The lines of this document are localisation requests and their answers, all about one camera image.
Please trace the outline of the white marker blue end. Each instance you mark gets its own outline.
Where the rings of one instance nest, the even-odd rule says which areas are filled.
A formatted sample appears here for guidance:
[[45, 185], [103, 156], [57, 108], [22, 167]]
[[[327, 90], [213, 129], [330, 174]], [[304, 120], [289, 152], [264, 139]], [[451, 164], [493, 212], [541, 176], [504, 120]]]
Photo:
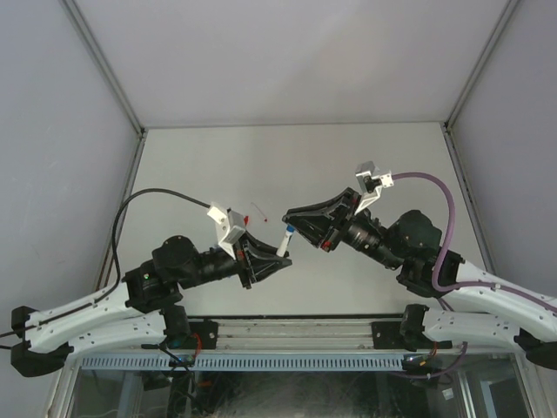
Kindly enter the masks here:
[[295, 230], [292, 226], [287, 225], [286, 229], [285, 229], [285, 235], [283, 237], [283, 239], [281, 240], [277, 251], [276, 251], [276, 255], [279, 257], [285, 257], [286, 256], [286, 252], [287, 252], [287, 248], [289, 246], [289, 243], [292, 239], [292, 235], [294, 234]]

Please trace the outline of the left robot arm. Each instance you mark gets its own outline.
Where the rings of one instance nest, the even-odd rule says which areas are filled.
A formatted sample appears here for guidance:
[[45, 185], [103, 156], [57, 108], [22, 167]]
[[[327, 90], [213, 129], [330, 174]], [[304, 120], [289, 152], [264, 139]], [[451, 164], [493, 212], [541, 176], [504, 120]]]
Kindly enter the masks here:
[[233, 276], [249, 289], [291, 265], [291, 238], [286, 232], [273, 247], [244, 233], [227, 253], [200, 252], [188, 238], [170, 237], [111, 287], [50, 310], [13, 309], [11, 327], [20, 342], [10, 350], [10, 364], [24, 377], [38, 377], [103, 350], [199, 348], [180, 304], [183, 292]]

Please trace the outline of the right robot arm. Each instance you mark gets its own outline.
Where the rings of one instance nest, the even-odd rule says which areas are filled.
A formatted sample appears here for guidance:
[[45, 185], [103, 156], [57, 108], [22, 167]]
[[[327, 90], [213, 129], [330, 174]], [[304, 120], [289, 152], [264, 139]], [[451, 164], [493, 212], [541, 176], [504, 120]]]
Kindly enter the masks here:
[[478, 341], [522, 350], [537, 366], [556, 368], [556, 299], [490, 274], [447, 249], [442, 232], [419, 210], [384, 227], [370, 207], [381, 186], [345, 189], [323, 203], [292, 208], [283, 221], [311, 245], [329, 253], [344, 243], [389, 270], [423, 298], [458, 301], [473, 308], [451, 319], [431, 308], [409, 306], [401, 333], [426, 340]]

